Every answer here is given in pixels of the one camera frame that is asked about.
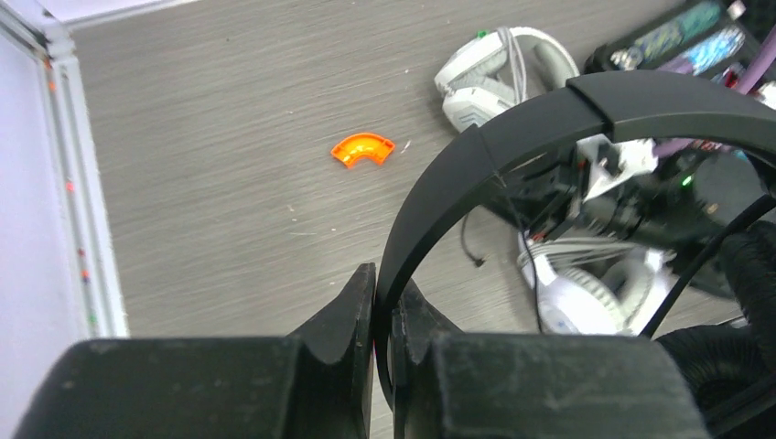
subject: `white ear cup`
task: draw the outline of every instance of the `white ear cup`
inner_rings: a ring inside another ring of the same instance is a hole
[[[537,299],[539,317],[547,332],[565,335],[622,332],[599,300],[581,285],[554,272],[540,274]]]
[[[454,84],[456,91],[469,87],[479,87],[485,91],[489,91],[495,94],[499,99],[504,101],[504,103],[510,107],[513,107],[516,104],[514,101],[514,88],[493,78],[488,78],[485,76],[470,76],[462,80],[457,80],[454,82]]]
[[[569,68],[566,57],[562,56],[557,47],[542,42],[533,48],[533,53],[544,65],[544,71],[550,77],[554,89],[565,87],[567,80],[579,76],[579,70]]]
[[[565,268],[558,274],[578,284],[598,300],[606,308],[618,332],[627,327],[627,317],[622,313],[617,296],[596,276],[579,268]]]
[[[509,32],[516,39],[521,53],[533,51],[544,64],[552,88],[564,87],[566,80],[579,75],[579,69],[568,51],[545,32],[532,27],[512,27]],[[510,52],[514,54],[512,46],[505,45],[501,40],[502,35],[503,32],[499,30],[472,39],[456,51],[434,77],[436,88],[445,96],[443,111],[459,132],[472,124],[483,125],[519,104],[514,99],[513,85],[495,78],[510,63]],[[524,60],[520,64],[520,72],[517,74],[524,77]],[[525,78],[514,82],[518,81],[524,85]],[[526,94],[523,88],[521,91],[520,100],[525,99]]]
[[[618,292],[620,310],[629,323],[652,291],[655,273],[643,261],[624,259],[611,266],[601,282],[612,292]]]
[[[467,70],[461,78],[470,76],[494,76],[499,70],[503,69],[507,65],[509,57],[507,55],[506,48],[502,48],[491,56],[485,58],[483,61],[475,64],[471,69]]]

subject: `gray wood-grain floor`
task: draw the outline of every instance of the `gray wood-grain floor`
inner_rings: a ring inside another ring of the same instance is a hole
[[[393,217],[452,138],[432,78],[478,30],[539,27],[581,63],[673,0],[200,0],[75,33],[136,336],[284,334],[379,262]],[[329,156],[361,131],[384,166]],[[508,228],[453,229],[415,279],[466,330],[530,331]],[[735,305],[686,294],[668,327]],[[373,437],[390,437],[375,389]]]

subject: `orange plastic piece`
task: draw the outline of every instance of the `orange plastic piece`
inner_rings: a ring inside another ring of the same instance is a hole
[[[394,148],[393,142],[381,135],[359,133],[339,142],[331,150],[331,154],[350,169],[362,157],[369,158],[377,165],[382,165]]]

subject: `cable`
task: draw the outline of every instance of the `cable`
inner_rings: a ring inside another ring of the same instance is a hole
[[[776,199],[772,198],[770,195],[763,195],[739,213],[738,216],[730,221],[722,231],[712,238],[706,247],[704,247],[703,250],[701,250],[687,265],[687,268],[684,269],[682,275],[679,276],[679,280],[676,281],[676,284],[671,288],[671,291],[665,297],[665,300],[663,300],[663,303],[657,309],[654,316],[652,316],[642,330],[641,335],[644,337],[654,336],[657,328],[660,327],[660,324],[668,315],[668,312],[671,311],[671,307],[676,303],[676,299],[679,298],[679,294],[681,294],[687,285],[690,284],[695,273],[697,273],[698,270],[700,270],[701,267],[717,253],[719,246],[722,245],[722,241],[725,238],[732,233],[746,229],[754,221],[773,210],[773,208],[776,208]]]
[[[496,178],[498,178],[499,182],[501,183],[501,188],[504,189],[504,196],[506,197],[506,203],[509,207],[510,213],[514,217],[514,223],[517,226],[517,234],[519,236],[520,242],[516,242],[517,248],[520,249],[521,245],[525,248],[525,254],[526,257],[531,263],[531,267],[533,269],[533,313],[536,316],[536,327],[539,330],[539,334],[544,333],[544,327],[542,326],[542,317],[539,313],[539,273],[536,271],[536,264],[534,263],[534,255],[531,252],[531,247],[528,244],[528,240],[525,238],[525,234],[528,233],[528,223],[525,220],[525,218],[518,213],[517,207],[514,205],[514,202],[509,197],[506,189],[507,183],[504,181],[503,177],[500,174],[496,174]]]
[[[509,59],[510,70],[512,71],[512,86],[514,88],[514,102],[515,105],[528,99],[528,81],[526,80],[528,73],[525,67],[525,58],[523,57],[523,51],[520,50],[520,45],[517,39],[512,35],[512,31],[508,27],[498,27],[496,32],[501,39],[501,43],[507,49],[507,57]],[[477,256],[469,249],[466,243],[466,225],[469,221],[469,214],[463,217],[461,221],[460,229],[460,245],[466,257],[469,258],[475,267],[480,268],[485,263],[485,258]]]
[[[561,267],[605,261],[622,256],[637,247],[638,245],[631,242],[604,237],[558,238],[554,241],[529,244],[534,257],[546,255],[552,265]],[[528,263],[527,255],[520,254],[517,262],[525,266]]]
[[[508,27],[498,27],[501,43],[507,48],[507,57],[512,71],[512,86],[514,88],[515,105],[528,99],[528,73],[525,68],[525,58],[517,38]]]
[[[474,263],[474,266],[477,268],[480,268],[482,264],[485,263],[485,258],[481,256],[476,256],[474,253],[471,252],[471,250],[469,250],[469,246],[466,245],[466,224],[469,222],[470,213],[467,213],[463,217],[463,220],[461,221],[461,232],[460,232],[461,249],[463,250],[464,254],[466,254],[466,257],[469,258],[469,260],[472,261],[472,263]]]

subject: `black headset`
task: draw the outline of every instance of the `black headset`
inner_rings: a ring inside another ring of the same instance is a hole
[[[768,394],[776,372],[776,224],[758,221],[727,236],[719,260],[749,326],[687,327],[656,341],[682,372],[715,437],[774,437],[776,407]],[[726,406],[732,416],[720,414]]]
[[[521,165],[537,156],[595,134],[604,134],[615,143],[691,137],[735,145],[748,155],[758,172],[768,192],[766,198],[776,192],[776,146],[771,145],[776,141],[776,112],[750,97],[692,76],[647,70],[585,75],[569,80],[563,89],[521,103],[481,127],[470,127],[418,178],[385,245],[372,330],[378,374],[389,405],[393,394],[387,352],[390,319],[420,262],[467,212],[502,193],[501,175],[515,169],[520,172]],[[734,222],[740,230],[746,229],[774,205],[769,198],[759,209],[748,209],[759,212],[756,218],[750,218],[750,212]],[[727,234],[738,231],[732,225]],[[710,253],[723,238],[719,237],[716,246],[709,245]],[[686,286],[682,281],[674,288],[675,295]],[[776,302],[773,288],[765,295]],[[776,319],[771,318],[769,324],[764,317],[776,316],[776,304],[771,304],[770,312],[755,311],[765,300],[760,296],[739,298],[750,323],[761,328],[761,333],[776,328]],[[659,312],[663,316],[673,303],[667,302]],[[754,322],[757,318],[764,322]],[[760,335],[766,351],[772,349],[767,357],[772,368],[776,367],[774,338],[776,331]]]

